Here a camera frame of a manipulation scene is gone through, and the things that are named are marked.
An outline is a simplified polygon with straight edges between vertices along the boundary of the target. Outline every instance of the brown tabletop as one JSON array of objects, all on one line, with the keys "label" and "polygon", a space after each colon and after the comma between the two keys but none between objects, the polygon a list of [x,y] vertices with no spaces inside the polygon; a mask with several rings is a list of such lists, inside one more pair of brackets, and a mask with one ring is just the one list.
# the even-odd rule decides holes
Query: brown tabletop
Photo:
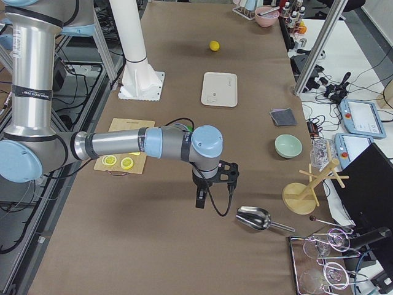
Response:
[{"label": "brown tabletop", "polygon": [[[149,3],[142,28],[150,64],[166,73],[159,102],[124,101],[112,93],[97,132],[114,117],[177,117],[216,126],[224,136],[222,159],[239,164],[240,176],[227,217],[206,201],[195,208],[189,164],[148,158],[142,175],[78,173],[29,294],[293,294],[287,232],[253,231],[235,221],[242,205],[267,209],[273,220],[308,235],[318,223],[289,211],[286,184],[307,183],[298,173],[309,163],[311,142],[278,23],[261,28],[231,11],[232,5]],[[208,49],[218,40],[221,49]],[[200,102],[203,74],[238,76],[235,108]],[[272,108],[292,108],[298,125],[275,127]],[[286,160],[274,139],[290,133],[303,152]],[[212,188],[225,211],[226,185]],[[325,198],[314,213],[329,218]]]}]

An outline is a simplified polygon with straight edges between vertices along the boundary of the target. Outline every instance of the pink bowl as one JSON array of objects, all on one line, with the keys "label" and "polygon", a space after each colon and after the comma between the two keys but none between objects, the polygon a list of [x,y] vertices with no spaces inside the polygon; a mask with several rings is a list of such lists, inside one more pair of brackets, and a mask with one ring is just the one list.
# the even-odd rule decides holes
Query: pink bowl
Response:
[{"label": "pink bowl", "polygon": [[278,17],[280,16],[280,13],[277,10],[270,12],[269,14],[266,14],[262,17],[258,15],[270,9],[272,9],[272,7],[262,6],[262,7],[258,7],[255,10],[255,20],[258,23],[258,25],[260,25],[262,28],[267,28],[268,26],[271,26],[277,21]]}]

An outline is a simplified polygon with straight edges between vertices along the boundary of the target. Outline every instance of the green bowl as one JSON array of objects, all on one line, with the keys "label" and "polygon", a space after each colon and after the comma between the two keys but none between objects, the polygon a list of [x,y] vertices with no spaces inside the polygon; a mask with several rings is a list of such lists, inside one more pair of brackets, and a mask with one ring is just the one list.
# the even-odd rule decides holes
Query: green bowl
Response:
[{"label": "green bowl", "polygon": [[302,152],[302,143],[290,134],[282,134],[274,142],[276,152],[283,158],[290,159]]}]

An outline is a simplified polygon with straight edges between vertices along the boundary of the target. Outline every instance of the table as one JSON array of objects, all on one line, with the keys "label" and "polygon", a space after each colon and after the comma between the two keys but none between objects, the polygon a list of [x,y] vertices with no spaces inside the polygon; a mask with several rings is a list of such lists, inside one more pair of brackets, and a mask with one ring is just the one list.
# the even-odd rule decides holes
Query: table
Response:
[{"label": "table", "polygon": [[[295,40],[299,41],[303,37],[307,38],[307,43],[304,49],[311,50],[317,35],[323,26],[323,23],[323,20],[305,20],[307,32],[304,35],[295,36]],[[350,71],[351,77],[349,78],[348,82],[355,83],[358,87],[354,85],[348,87],[350,92],[348,98],[352,100],[364,101],[374,100],[377,109],[381,109],[375,101],[376,99],[380,98],[380,95],[375,92],[382,92],[384,88],[383,84],[378,82],[379,77],[376,75],[374,70],[371,69],[372,65],[368,62],[362,49],[354,39],[354,36],[350,32],[345,22],[337,22],[324,50],[326,51],[326,59],[317,62],[318,65],[321,65],[325,68],[324,74],[331,76],[330,78],[333,81],[341,82],[345,73]],[[374,92],[361,89],[361,87],[367,87],[369,85],[372,85],[369,89],[373,90]],[[302,93],[300,98],[304,105],[309,106],[312,109],[312,113],[310,113],[308,108],[304,109],[306,119],[310,117],[316,117],[318,115],[325,115],[327,120],[332,122],[332,124],[327,123],[323,125],[325,131],[323,131],[322,135],[327,139],[334,140],[334,135],[336,133],[347,133],[347,131],[345,130],[343,124],[336,125],[338,123],[338,119],[331,118],[330,114],[332,112],[329,105],[315,103],[316,95],[318,95],[315,92],[321,93],[323,91],[324,88],[321,87],[321,89],[317,91],[313,90],[312,93]],[[328,100],[325,99],[322,95],[319,95],[318,98],[322,101],[328,102]],[[379,116],[381,120],[391,119],[391,116],[384,112],[379,112]],[[387,157],[393,157],[393,124],[384,124],[384,128],[387,137],[382,140],[375,140],[375,143],[386,154]],[[330,212],[333,218],[342,225],[351,224],[351,221],[348,220],[347,215],[343,212],[341,200],[336,193],[333,184],[329,180],[327,180],[326,183],[329,185],[331,191],[328,201]],[[363,268],[361,273],[366,274],[372,278],[381,271],[382,267],[377,261],[376,265]],[[371,282],[367,282],[364,284],[359,284],[359,288],[361,289],[362,294],[368,294],[375,287],[371,284]]]},{"label": "table", "polygon": [[[267,209],[273,220],[309,235],[323,225],[289,211],[283,187],[307,182],[298,173],[309,162],[311,142],[278,23],[262,29],[234,14],[232,5],[149,3],[142,19],[149,62],[165,71],[161,100],[124,101],[114,92],[99,120],[105,132],[113,117],[155,120],[177,117],[211,124],[224,136],[222,159],[239,164],[232,208],[220,218],[210,201],[195,208],[191,166],[147,159],[142,175],[78,173],[30,294],[293,294],[287,232],[255,232],[235,221],[241,205]],[[218,40],[221,50],[208,49]],[[200,103],[203,74],[235,73],[235,108]],[[272,108],[292,108],[298,125],[274,127]],[[303,152],[292,160],[274,151],[283,133],[298,137]],[[212,189],[217,206],[227,188]],[[330,214],[325,199],[315,211]]]}]

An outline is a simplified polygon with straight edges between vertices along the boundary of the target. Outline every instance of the lemon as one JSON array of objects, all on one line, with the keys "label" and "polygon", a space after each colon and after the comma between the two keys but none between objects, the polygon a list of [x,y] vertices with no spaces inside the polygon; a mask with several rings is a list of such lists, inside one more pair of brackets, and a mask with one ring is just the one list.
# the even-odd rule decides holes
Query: lemon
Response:
[{"label": "lemon", "polygon": [[122,167],[122,169],[124,170],[128,170],[131,169],[134,166],[134,160],[131,159],[130,157],[125,157],[121,163],[120,166]]},{"label": "lemon", "polygon": [[220,44],[218,43],[218,41],[210,41],[209,48],[211,51],[219,51]]},{"label": "lemon", "polygon": [[117,162],[117,158],[114,155],[105,155],[101,160],[106,166],[113,166]]}]

